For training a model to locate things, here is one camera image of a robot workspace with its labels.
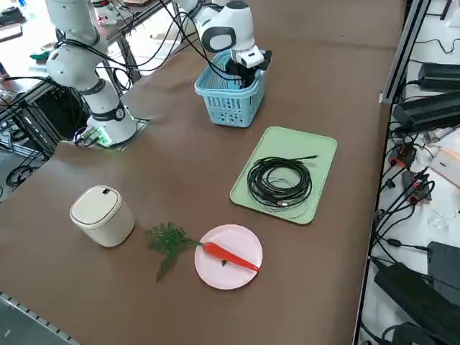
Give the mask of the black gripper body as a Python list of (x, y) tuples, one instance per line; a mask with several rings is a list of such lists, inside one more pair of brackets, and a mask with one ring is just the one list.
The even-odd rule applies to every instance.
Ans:
[(229, 59), (225, 65), (225, 73), (228, 75), (239, 76), (240, 78), (251, 78), (259, 70), (259, 67), (248, 68), (245, 65)]

